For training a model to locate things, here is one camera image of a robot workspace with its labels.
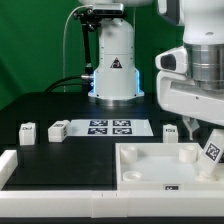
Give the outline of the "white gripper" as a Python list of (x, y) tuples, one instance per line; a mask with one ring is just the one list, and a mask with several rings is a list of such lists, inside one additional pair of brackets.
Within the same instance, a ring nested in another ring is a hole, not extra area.
[(196, 119), (224, 126), (224, 45), (184, 45), (155, 59), (157, 99), (163, 110), (180, 114), (189, 139)]

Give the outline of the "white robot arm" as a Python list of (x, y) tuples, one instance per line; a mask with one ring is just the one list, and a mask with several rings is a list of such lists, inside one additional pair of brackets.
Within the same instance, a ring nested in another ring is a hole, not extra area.
[[(125, 7), (157, 2), (158, 14), (182, 26), (182, 45), (167, 50), (163, 26), (142, 19), (139, 37), (121, 20)], [(130, 101), (143, 95), (133, 56), (154, 65), (157, 99), (165, 111), (224, 127), (224, 0), (79, 0), (100, 25), (99, 65), (89, 97), (99, 102)], [(132, 45), (139, 41), (140, 51)]]

